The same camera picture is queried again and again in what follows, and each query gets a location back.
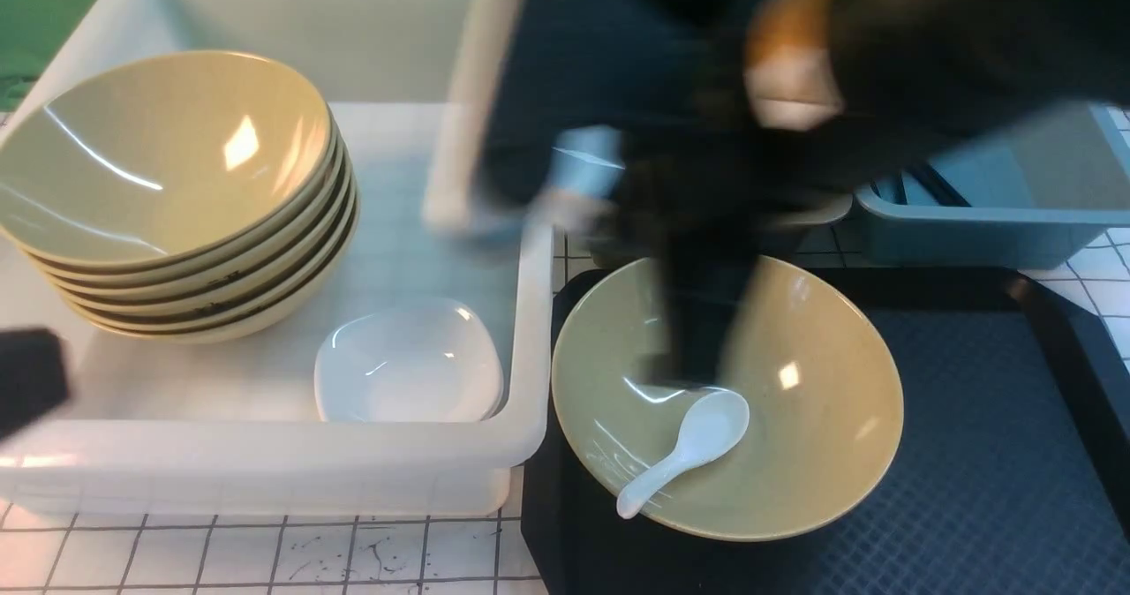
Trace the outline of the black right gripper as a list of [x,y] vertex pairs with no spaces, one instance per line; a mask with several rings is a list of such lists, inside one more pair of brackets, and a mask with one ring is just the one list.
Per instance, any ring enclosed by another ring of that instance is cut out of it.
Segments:
[[654,261],[666,329],[657,383],[718,379],[737,306],[763,253],[847,189],[797,177],[779,137],[838,108],[822,40],[671,40],[627,49],[617,94],[624,176],[617,236]]

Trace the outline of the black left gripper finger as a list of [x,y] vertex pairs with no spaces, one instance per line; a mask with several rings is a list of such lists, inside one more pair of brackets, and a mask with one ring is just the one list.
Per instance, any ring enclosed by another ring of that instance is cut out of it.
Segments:
[[20,434],[70,397],[64,343],[52,330],[1,331],[1,439]]

